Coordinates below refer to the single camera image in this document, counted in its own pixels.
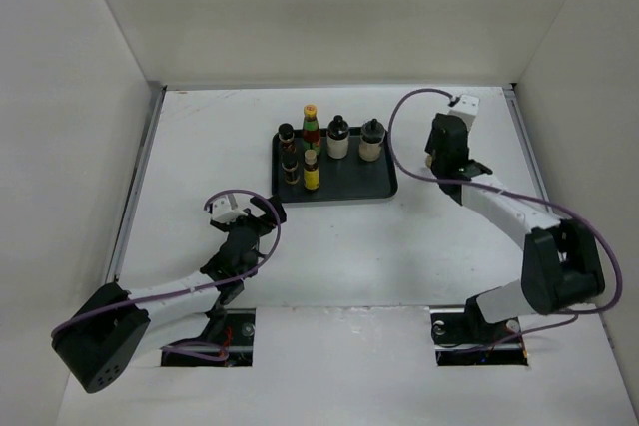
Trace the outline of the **right aluminium table rail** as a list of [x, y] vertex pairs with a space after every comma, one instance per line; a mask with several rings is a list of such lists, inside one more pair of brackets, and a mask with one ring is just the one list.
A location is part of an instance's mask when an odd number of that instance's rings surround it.
[[508, 106], [508, 110], [514, 124], [515, 131], [523, 150], [523, 156], [526, 161], [527, 168], [532, 177], [534, 189], [537, 195], [544, 199], [548, 199], [547, 189], [544, 184], [541, 172], [538, 167], [538, 163], [535, 158], [535, 154], [530, 143], [530, 139], [523, 121], [521, 110], [518, 104], [518, 99], [515, 92], [515, 84], [509, 84], [502, 88], [504, 99]]

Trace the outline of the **black-capped spice jar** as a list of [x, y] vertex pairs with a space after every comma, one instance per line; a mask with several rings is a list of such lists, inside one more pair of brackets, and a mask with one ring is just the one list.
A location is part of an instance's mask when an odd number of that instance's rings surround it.
[[284, 172], [285, 182], [289, 185], [297, 184], [300, 180], [297, 156], [289, 151], [283, 152], [281, 157], [281, 166]]
[[295, 129], [289, 123], [280, 124], [278, 127], [279, 151], [284, 153], [296, 153]]

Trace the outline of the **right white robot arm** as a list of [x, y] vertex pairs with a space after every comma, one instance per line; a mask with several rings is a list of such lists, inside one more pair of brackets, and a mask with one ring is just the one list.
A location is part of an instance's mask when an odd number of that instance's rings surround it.
[[520, 315], [549, 315], [599, 295], [605, 280], [595, 237], [582, 223], [506, 195], [493, 171], [471, 158], [466, 123], [438, 114], [425, 146], [440, 188], [505, 233], [523, 253], [519, 279], [468, 298], [443, 322], [458, 341], [488, 344]]

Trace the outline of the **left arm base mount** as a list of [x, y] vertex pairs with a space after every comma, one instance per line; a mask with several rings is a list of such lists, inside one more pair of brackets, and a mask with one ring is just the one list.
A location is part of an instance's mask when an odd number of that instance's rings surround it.
[[210, 319], [199, 336], [171, 343], [161, 351], [161, 367], [251, 367], [256, 310], [226, 309]]

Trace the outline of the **clear grinder jar black lid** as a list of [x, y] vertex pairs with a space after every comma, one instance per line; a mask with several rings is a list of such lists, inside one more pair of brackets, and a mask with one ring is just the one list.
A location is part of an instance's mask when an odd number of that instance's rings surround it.
[[376, 161], [381, 153], [381, 144], [385, 137], [385, 127], [373, 118], [361, 126], [359, 156], [366, 162]]

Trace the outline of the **aluminium table rail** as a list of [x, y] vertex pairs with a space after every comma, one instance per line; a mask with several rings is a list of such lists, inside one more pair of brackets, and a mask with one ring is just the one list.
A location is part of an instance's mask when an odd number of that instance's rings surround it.
[[121, 275], [124, 257], [129, 243], [131, 229], [142, 190], [147, 165], [154, 143], [167, 86], [159, 81], [149, 81], [150, 102], [136, 158], [125, 196], [122, 212], [117, 218], [113, 244], [102, 268], [99, 285], [117, 281]]
[[523, 150], [523, 156], [526, 161], [527, 168], [532, 177], [534, 189], [537, 195], [544, 199], [548, 199], [547, 189], [544, 184], [541, 172], [538, 167], [538, 163], [535, 158], [535, 154], [530, 143], [530, 139], [523, 121], [521, 110], [518, 104], [518, 99], [515, 92], [515, 84], [509, 84], [502, 88], [504, 99], [508, 106], [508, 110], [514, 124], [515, 131]]

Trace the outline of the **red chili sauce bottle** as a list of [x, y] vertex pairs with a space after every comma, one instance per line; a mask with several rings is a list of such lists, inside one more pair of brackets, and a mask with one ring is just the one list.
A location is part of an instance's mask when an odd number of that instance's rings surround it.
[[311, 150], [319, 155], [321, 151], [321, 134], [317, 113], [318, 109], [315, 105], [304, 106], [302, 142], [305, 151]]

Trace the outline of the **black rectangular tray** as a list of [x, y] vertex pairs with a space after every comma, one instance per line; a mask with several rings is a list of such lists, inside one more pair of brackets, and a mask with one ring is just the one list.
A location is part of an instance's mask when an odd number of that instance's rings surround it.
[[333, 159], [327, 154], [326, 128], [321, 128], [321, 155], [319, 157], [319, 188], [309, 191], [304, 187], [302, 130], [294, 130], [298, 173], [296, 184], [285, 180], [282, 167], [282, 151], [278, 134], [272, 138], [271, 193], [283, 204], [368, 201], [388, 199], [398, 190], [395, 164], [389, 152], [387, 137], [381, 143], [377, 160], [367, 162], [359, 155], [361, 127], [349, 129], [348, 152], [343, 159]]

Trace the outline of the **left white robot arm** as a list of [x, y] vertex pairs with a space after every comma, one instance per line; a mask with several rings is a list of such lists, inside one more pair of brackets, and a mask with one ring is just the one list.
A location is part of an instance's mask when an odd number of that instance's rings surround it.
[[52, 348], [85, 392], [105, 389], [148, 351], [201, 358], [200, 348], [221, 339], [227, 306], [271, 257], [260, 251], [261, 239], [280, 235], [287, 220], [277, 196], [250, 193], [259, 214], [240, 208], [235, 196], [236, 191], [226, 190], [205, 202], [211, 226], [226, 239], [204, 266], [147, 288], [106, 283], [54, 328]]

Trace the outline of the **white shaker black cap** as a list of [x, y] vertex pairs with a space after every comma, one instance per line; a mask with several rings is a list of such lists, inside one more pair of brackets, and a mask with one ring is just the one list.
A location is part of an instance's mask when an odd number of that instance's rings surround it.
[[343, 159], [348, 152], [349, 125], [342, 115], [335, 115], [328, 123], [326, 130], [328, 155], [335, 159]]

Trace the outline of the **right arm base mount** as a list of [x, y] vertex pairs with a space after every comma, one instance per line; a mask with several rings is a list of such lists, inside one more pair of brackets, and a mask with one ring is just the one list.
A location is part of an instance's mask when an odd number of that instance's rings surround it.
[[518, 318], [486, 323], [463, 308], [435, 308], [430, 320], [438, 366], [528, 365]]

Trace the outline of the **left aluminium table rail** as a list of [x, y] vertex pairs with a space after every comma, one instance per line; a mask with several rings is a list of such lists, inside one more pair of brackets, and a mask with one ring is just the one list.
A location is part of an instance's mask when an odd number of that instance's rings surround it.
[[125, 196], [122, 212], [117, 218], [113, 244], [102, 268], [99, 285], [117, 281], [121, 275], [124, 257], [129, 243], [131, 229], [142, 190], [147, 165], [154, 143], [167, 86], [159, 81], [149, 81], [150, 102], [136, 158]]

